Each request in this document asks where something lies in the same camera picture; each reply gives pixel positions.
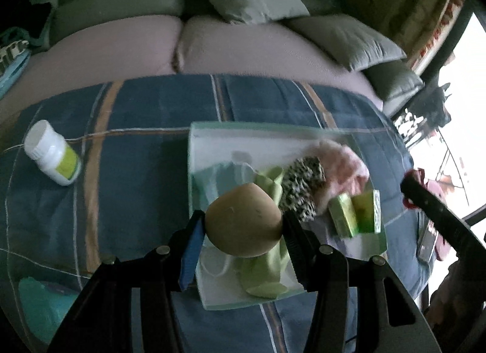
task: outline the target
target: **cellphone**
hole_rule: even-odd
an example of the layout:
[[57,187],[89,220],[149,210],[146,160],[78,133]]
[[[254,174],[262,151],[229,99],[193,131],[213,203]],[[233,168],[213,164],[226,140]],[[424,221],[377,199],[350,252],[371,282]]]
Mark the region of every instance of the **cellphone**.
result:
[[425,226],[417,244],[417,258],[425,263],[429,263],[436,248],[439,232],[433,226],[433,221],[425,219]]

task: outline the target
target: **white pill bottle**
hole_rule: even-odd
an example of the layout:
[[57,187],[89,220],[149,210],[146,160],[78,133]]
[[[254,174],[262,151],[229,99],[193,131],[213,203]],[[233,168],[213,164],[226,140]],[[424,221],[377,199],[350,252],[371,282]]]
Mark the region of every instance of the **white pill bottle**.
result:
[[61,186],[74,182],[81,171],[76,152],[46,120],[36,122],[29,130],[24,150],[42,172]]

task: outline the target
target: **pink towel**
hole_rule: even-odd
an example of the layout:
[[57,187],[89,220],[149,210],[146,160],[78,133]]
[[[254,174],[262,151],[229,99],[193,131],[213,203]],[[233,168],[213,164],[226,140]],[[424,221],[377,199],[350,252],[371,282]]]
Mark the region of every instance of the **pink towel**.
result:
[[316,155],[326,177],[325,186],[314,194],[319,215],[327,209],[329,200],[339,194],[361,194],[369,179],[369,171],[353,150],[332,140],[322,141]]

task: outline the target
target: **bed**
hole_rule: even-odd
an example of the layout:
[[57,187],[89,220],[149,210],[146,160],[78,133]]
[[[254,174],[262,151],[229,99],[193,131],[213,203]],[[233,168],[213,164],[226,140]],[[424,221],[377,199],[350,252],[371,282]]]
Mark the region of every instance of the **bed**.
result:
[[[32,351],[46,345],[26,326],[20,279],[79,291],[103,256],[138,258],[186,224],[194,121],[352,133],[382,192],[390,265],[413,297],[429,278],[432,266],[415,256],[419,218],[403,208],[399,192],[413,162],[366,75],[348,71],[285,22],[231,25],[201,6],[190,17],[149,9],[71,34],[63,28],[0,100],[0,305]],[[43,176],[19,147],[42,118],[83,158],[69,188]],[[315,295],[227,311],[205,311],[195,288],[173,301],[187,352],[277,353],[303,350]],[[351,289],[349,352],[356,302]],[[135,351],[142,351],[134,331]]]
[[[42,118],[70,139],[83,158],[84,171],[69,188],[45,177],[18,146]],[[399,192],[412,160],[390,121],[366,97],[254,76],[115,81],[28,107],[2,153],[0,190],[6,200],[0,210],[1,305],[31,346],[45,348],[21,321],[15,287],[19,279],[31,276],[79,290],[103,256],[138,258],[167,243],[188,221],[188,127],[193,121],[219,119],[351,133],[382,193],[388,261],[410,294],[419,294],[430,269],[415,257],[417,215],[403,209]],[[315,304],[314,294],[303,294],[249,308],[205,311],[194,288],[174,293],[173,299],[187,351],[244,352],[247,339],[253,341],[253,351],[271,351],[272,343],[282,344],[277,351],[302,351]],[[356,332],[355,291],[349,299],[351,339]]]

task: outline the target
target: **striped bedspread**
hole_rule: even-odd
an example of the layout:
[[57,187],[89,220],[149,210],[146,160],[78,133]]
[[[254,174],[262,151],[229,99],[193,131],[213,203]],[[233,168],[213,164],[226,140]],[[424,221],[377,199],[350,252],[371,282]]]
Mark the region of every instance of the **striped bedspread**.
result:
[[[82,157],[83,171],[72,186],[47,178],[20,146],[40,119]],[[352,134],[381,191],[390,265],[410,294],[418,295],[430,269],[416,259],[417,214],[403,208],[399,192],[412,159],[392,123],[366,98],[247,76],[112,82],[24,110],[10,121],[13,128],[0,154],[0,305],[33,351],[46,347],[23,318],[21,278],[80,290],[104,256],[141,257],[188,222],[187,145],[194,121],[285,123]],[[349,351],[356,299],[351,289]],[[187,352],[297,353],[303,351],[315,294],[215,312],[202,308],[194,288],[173,294],[173,300]],[[139,335],[134,338],[137,344]]]

